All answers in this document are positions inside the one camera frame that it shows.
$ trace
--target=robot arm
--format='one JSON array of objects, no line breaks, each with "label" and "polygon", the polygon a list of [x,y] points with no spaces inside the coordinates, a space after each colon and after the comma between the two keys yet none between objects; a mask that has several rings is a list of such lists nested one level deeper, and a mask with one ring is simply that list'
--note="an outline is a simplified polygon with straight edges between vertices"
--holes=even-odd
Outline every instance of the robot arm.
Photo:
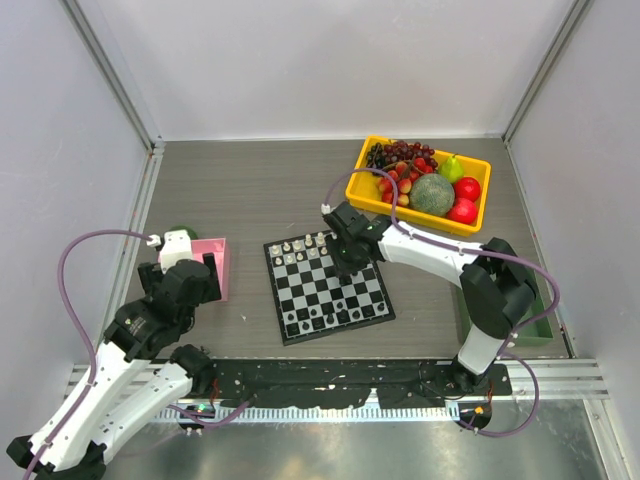
[{"label": "robot arm", "polygon": [[[156,237],[151,246],[160,250],[160,263],[138,267],[145,296],[116,312],[96,352],[95,380],[44,451],[35,469],[38,479],[100,478],[105,464],[153,416],[190,392],[204,393],[213,381],[209,358],[186,345],[174,351],[154,379],[115,405],[136,375],[192,328],[195,308],[221,298],[213,254],[205,254],[203,263],[193,260],[186,232],[167,233],[164,242]],[[13,440],[7,453],[18,466],[27,468],[88,382],[87,371],[38,432]]]},{"label": "robot arm", "polygon": [[462,289],[472,327],[454,360],[453,380],[471,391],[484,378],[498,351],[538,295],[533,277],[520,265],[487,257],[457,254],[413,238],[414,233],[462,249],[492,250],[515,255],[507,242],[486,245],[460,242],[426,233],[400,222],[410,235],[395,228],[389,217],[369,220],[347,202],[323,216],[334,232],[327,248],[338,276],[347,276],[370,261],[415,266]]}]

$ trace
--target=cantaloupe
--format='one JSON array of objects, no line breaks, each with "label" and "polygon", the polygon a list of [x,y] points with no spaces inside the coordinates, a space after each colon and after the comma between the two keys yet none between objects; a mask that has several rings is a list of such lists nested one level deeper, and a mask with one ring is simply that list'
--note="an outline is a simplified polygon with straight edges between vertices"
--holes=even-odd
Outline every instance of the cantaloupe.
[{"label": "cantaloupe", "polygon": [[429,173],[413,184],[409,193],[409,206],[419,212],[442,217],[451,210],[455,197],[449,180],[437,173]]}]

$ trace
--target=metal frame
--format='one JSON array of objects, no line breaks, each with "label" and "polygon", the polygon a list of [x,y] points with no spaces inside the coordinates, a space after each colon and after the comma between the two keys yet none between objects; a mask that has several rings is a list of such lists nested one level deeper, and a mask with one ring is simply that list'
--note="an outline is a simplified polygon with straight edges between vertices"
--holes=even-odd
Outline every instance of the metal frame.
[{"label": "metal frame", "polygon": [[[145,165],[144,172],[142,173],[140,186],[138,187],[138,194],[128,225],[128,229],[131,231],[142,232],[144,229],[144,224],[147,221],[147,215],[149,213],[149,205],[151,204],[151,198],[153,197],[153,189],[155,188],[158,173],[160,171],[160,165],[162,164],[163,155],[164,143],[157,142],[156,147],[147,159],[147,164]],[[113,288],[109,295],[109,302],[107,303],[102,329],[98,332],[100,336],[113,320],[116,310],[125,303],[139,245],[140,242],[138,240],[126,237],[122,239],[122,256],[120,257],[120,261],[116,268]]]},{"label": "metal frame", "polygon": [[551,45],[540,63],[536,74],[531,79],[531,82],[529,82],[529,86],[527,87],[522,100],[520,100],[518,108],[516,108],[516,111],[513,114],[513,117],[511,117],[511,121],[502,136],[505,145],[508,146],[511,143],[520,123],[529,111],[531,104],[549,77],[553,66],[556,64],[558,58],[560,58],[560,55],[575,32],[576,27],[580,24],[592,3],[593,0],[574,0],[573,4],[569,8],[558,33],[551,42]]},{"label": "metal frame", "polygon": [[116,97],[116,101],[122,107],[122,110],[131,123],[132,127],[138,134],[140,141],[148,152],[151,152],[158,141],[162,141],[157,129],[154,125],[147,125],[139,115],[134,102],[131,100],[127,89],[123,85],[116,69],[113,66],[109,55],[105,52],[92,24],[89,23],[85,11],[80,6],[78,0],[59,0],[63,9],[69,16],[71,23],[75,27],[78,35],[85,44],[89,55],[93,58],[98,70],[102,73],[105,82]]}]

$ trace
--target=pink box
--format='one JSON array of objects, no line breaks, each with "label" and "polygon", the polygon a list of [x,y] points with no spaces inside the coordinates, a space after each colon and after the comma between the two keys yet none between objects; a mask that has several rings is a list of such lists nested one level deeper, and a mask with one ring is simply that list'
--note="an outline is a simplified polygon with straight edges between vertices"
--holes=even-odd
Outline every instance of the pink box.
[{"label": "pink box", "polygon": [[231,250],[226,238],[209,238],[203,240],[191,240],[193,259],[202,262],[205,253],[213,253],[216,259],[216,270],[220,282],[221,302],[229,298],[229,266],[231,264]]}]

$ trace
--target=cable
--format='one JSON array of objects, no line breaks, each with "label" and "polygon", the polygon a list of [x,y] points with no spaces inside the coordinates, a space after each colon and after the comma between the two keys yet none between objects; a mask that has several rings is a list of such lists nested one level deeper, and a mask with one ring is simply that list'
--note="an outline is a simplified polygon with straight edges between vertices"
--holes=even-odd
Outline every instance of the cable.
[{"label": "cable", "polygon": [[62,298],[62,303],[64,304],[64,307],[67,310],[69,317],[71,318],[71,322],[73,323],[73,326],[78,331],[78,334],[82,339],[82,343],[84,343],[84,346],[87,349],[87,352],[89,353],[89,378],[87,380],[87,385],[85,385],[84,389],[80,393],[80,396],[78,396],[76,401],[73,402],[73,405],[71,405],[71,408],[60,419],[58,424],[51,430],[51,433],[49,433],[49,435],[47,435],[47,437],[44,439],[42,446],[38,449],[36,454],[33,456],[33,458],[31,459],[31,462],[29,463],[29,466],[25,470],[22,480],[29,480],[29,477],[33,473],[33,470],[35,469],[36,465],[38,465],[38,462],[42,458],[42,455],[44,455],[44,452],[53,443],[53,440],[56,438],[56,435],[60,433],[60,430],[62,430],[62,428],[66,425],[66,423],[73,416],[73,414],[78,410],[78,408],[80,407],[84,399],[89,394],[89,391],[91,390],[91,385],[93,385],[93,382],[95,381],[95,378],[96,378],[96,374],[97,374],[96,352],[93,348],[93,344],[91,343],[91,339],[89,338],[89,335],[87,335],[86,330],[82,326],[82,323],[80,322],[80,319],[78,318],[78,315],[76,314],[75,310],[73,309],[73,306],[71,305],[71,301],[69,300],[69,295],[67,294],[67,287],[64,282],[64,267],[67,261],[67,257],[79,243],[82,243],[85,240],[88,240],[89,238],[99,237],[102,235],[126,235],[129,237],[140,238],[142,240],[151,240],[150,237],[147,235],[144,235],[142,233],[132,232],[129,230],[98,230],[95,232],[85,233],[84,235],[79,236],[78,238],[73,240],[69,245],[67,245],[67,248],[65,248],[64,251],[62,252],[62,255],[60,255],[60,260],[58,261],[58,270],[57,270],[58,290],[60,291],[60,297]]},{"label": "cable", "polygon": [[507,261],[507,262],[517,263],[519,265],[525,266],[527,268],[530,268],[530,269],[535,270],[536,272],[538,272],[540,275],[542,275],[544,277],[544,279],[551,286],[551,290],[553,291],[553,298],[552,298],[551,304],[547,308],[545,308],[541,313],[539,313],[538,315],[533,315],[531,318],[528,318],[527,320],[524,320],[523,322],[520,322],[518,325],[516,325],[515,328],[511,331],[511,334],[502,343],[502,346],[498,350],[498,355],[497,355],[498,357],[506,356],[508,358],[513,358],[513,359],[517,360],[531,374],[531,378],[533,379],[533,385],[534,385],[534,401],[533,401],[533,408],[531,410],[531,415],[529,415],[527,420],[520,427],[518,427],[518,428],[516,428],[514,430],[511,430],[511,431],[508,431],[508,432],[484,432],[484,431],[479,431],[479,433],[482,434],[482,435],[485,435],[487,437],[494,437],[494,438],[496,438],[496,437],[506,437],[506,436],[513,435],[515,433],[521,432],[525,427],[527,427],[533,421],[533,418],[535,417],[535,415],[536,415],[536,413],[538,411],[538,405],[540,403],[540,389],[538,387],[538,380],[537,380],[537,378],[535,376],[535,373],[531,369],[531,367],[527,363],[525,363],[525,361],[522,360],[520,357],[517,357],[516,355],[513,355],[513,354],[505,353],[505,350],[509,346],[509,342],[510,342],[511,338],[515,338],[514,337],[515,333],[517,333],[518,331],[520,331],[521,329],[523,329],[527,325],[530,325],[530,324],[532,324],[534,322],[537,322],[541,318],[544,318],[544,317],[550,315],[558,307],[558,304],[560,303],[560,287],[558,285],[558,282],[556,282],[556,280],[551,276],[551,274],[549,274],[549,272],[547,272],[545,269],[543,269],[539,265],[536,265],[535,263],[530,262],[529,260],[526,260],[524,258],[516,257],[516,256],[513,256],[513,255],[507,255],[505,253],[491,252],[491,251],[487,251],[487,250],[477,250],[477,249],[474,249],[474,248],[463,248],[463,249],[460,249],[460,251],[459,251],[458,247],[456,247],[454,245],[450,245],[450,244],[445,243],[445,242],[440,242],[438,240],[435,240],[435,239],[432,239],[432,238],[429,238],[429,237],[425,237],[424,235],[420,235],[420,234],[411,235],[410,232],[406,228],[402,227],[402,225],[399,224],[398,219],[396,218],[396,207],[397,207],[397,204],[398,204],[398,186],[396,185],[396,183],[393,180],[393,178],[391,177],[391,175],[389,175],[387,172],[385,172],[383,170],[378,170],[378,169],[375,169],[375,168],[363,167],[363,168],[355,168],[355,169],[351,170],[350,172],[347,172],[347,173],[341,175],[329,187],[329,191],[327,192],[327,196],[325,197],[324,203],[322,205],[322,211],[323,212],[330,208],[329,207],[329,201],[331,200],[331,194],[333,193],[333,190],[336,188],[336,186],[339,183],[341,183],[342,180],[345,179],[346,177],[351,177],[351,175],[353,175],[354,173],[358,173],[358,172],[371,172],[371,173],[375,173],[375,174],[378,174],[378,175],[382,175],[382,176],[384,176],[385,178],[387,178],[391,182],[391,187],[393,188],[393,202],[391,203],[391,223],[398,230],[400,230],[402,233],[404,233],[405,235],[408,235],[411,238],[417,238],[418,240],[420,240],[422,242],[425,242],[425,243],[428,243],[430,245],[433,245],[433,246],[436,246],[436,247],[440,247],[440,248],[444,248],[445,250],[449,250],[449,251],[452,251],[452,252],[460,253],[461,255],[462,254],[478,255],[478,256],[497,258],[497,259],[504,260],[504,261]]},{"label": "cable", "polygon": [[[540,385],[538,385],[538,379],[536,378],[536,375],[533,372],[533,369],[529,366],[528,363],[526,363],[517,355],[514,355],[512,353],[504,353],[503,356],[507,358],[512,358],[518,361],[527,370],[527,372],[529,372],[529,375],[531,375],[531,380],[533,381],[533,406],[531,407],[531,412],[529,413],[529,416],[519,427],[506,432],[487,432],[486,430],[478,430],[477,433],[484,437],[504,438],[504,437],[509,437],[511,435],[515,435],[516,433],[520,433],[522,430],[527,428],[531,422],[533,422],[533,419],[536,417],[538,413],[538,408],[540,407]],[[471,426],[469,423],[466,423],[463,420],[460,420],[459,423],[467,430],[475,430],[473,426]]]},{"label": "cable", "polygon": [[[240,405],[238,408],[236,408],[233,412],[231,412],[227,417],[225,417],[223,420],[220,420],[219,422],[199,422],[197,417],[214,417],[215,414],[209,414],[209,413],[199,413],[197,415],[195,415],[193,418],[192,415],[190,414],[189,410],[184,410],[180,407],[176,407],[174,405],[169,405],[167,408],[170,408],[172,410],[176,410],[180,413],[182,413],[183,415],[187,416],[188,418],[191,418],[193,421],[195,421],[196,423],[199,423],[200,425],[203,425],[205,427],[206,430],[213,430],[215,428],[218,427],[223,427],[225,425],[228,425],[229,423],[231,423],[233,420],[235,420],[236,418],[238,418],[242,412],[244,412],[244,410],[246,410],[246,408],[249,406],[249,402],[245,402],[242,405]],[[143,450],[138,450],[137,452],[127,452],[127,453],[121,453],[119,456],[122,458],[131,458],[131,457],[138,457],[140,455],[144,455],[145,453],[149,453],[150,451],[156,449],[157,447],[159,447],[160,445],[164,445],[165,443],[167,443],[169,440],[177,437],[178,435],[182,435],[185,432],[183,430],[180,430],[178,432],[173,432],[170,435],[167,435],[164,438],[161,438],[160,440],[158,440],[156,443],[154,443],[153,445],[143,449]]]},{"label": "cable", "polygon": [[169,405],[167,408],[171,410],[175,410],[176,412],[180,412],[182,415],[190,419],[191,421],[197,423],[198,425],[202,425],[205,429],[210,430],[218,427],[224,427],[229,423],[233,422],[236,418],[242,415],[247,407],[249,406],[249,402],[244,402],[238,408],[236,408],[233,412],[227,415],[225,418],[218,422],[203,422],[198,417],[215,417],[215,413],[198,413],[197,415],[193,415],[189,410],[185,410],[184,408],[176,407],[175,405]]}]

